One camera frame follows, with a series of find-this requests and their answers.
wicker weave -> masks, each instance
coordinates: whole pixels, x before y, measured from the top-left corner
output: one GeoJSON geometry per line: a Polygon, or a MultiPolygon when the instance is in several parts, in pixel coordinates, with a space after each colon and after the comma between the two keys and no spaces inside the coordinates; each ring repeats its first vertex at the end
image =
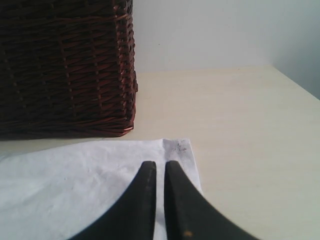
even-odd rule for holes
{"type": "Polygon", "coordinates": [[[133,34],[132,0],[1,0],[0,138],[132,130],[133,34]]]}

wicker basket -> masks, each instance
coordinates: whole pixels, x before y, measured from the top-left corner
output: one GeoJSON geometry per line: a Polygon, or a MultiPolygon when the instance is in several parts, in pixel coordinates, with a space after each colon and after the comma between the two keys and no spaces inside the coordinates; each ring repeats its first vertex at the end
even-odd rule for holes
{"type": "Polygon", "coordinates": [[[134,126],[132,0],[0,1],[0,138],[134,126]]]}

cream tabletop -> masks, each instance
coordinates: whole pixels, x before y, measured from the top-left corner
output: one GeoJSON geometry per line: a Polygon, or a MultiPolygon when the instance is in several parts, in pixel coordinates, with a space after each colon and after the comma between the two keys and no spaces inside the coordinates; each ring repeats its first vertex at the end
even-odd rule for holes
{"type": "MultiPolygon", "coordinates": [[[[320,239],[318,99],[271,66],[137,77],[135,129],[118,140],[189,138],[204,196],[230,220],[262,240],[320,239]]],[[[0,154],[97,139],[0,141],[0,154]]]]}

table surface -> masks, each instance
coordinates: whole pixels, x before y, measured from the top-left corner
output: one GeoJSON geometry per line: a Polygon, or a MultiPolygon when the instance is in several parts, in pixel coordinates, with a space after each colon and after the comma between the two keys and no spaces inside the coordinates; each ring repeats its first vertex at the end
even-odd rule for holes
{"type": "MultiPolygon", "coordinates": [[[[320,239],[318,99],[272,66],[138,83],[135,129],[118,140],[189,138],[204,196],[234,223],[262,240],[320,239]]],[[[0,153],[101,139],[0,141],[0,153]]]]}

paper sheet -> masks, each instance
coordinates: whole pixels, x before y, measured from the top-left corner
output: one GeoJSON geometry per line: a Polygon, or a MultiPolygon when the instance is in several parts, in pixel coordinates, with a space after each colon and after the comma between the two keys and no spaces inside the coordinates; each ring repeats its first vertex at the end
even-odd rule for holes
{"type": "Polygon", "coordinates": [[[164,170],[179,161],[200,181],[187,139],[91,141],[1,155],[0,239],[66,240],[93,223],[121,196],[143,161],[157,167],[155,240],[165,240],[164,170]]]}

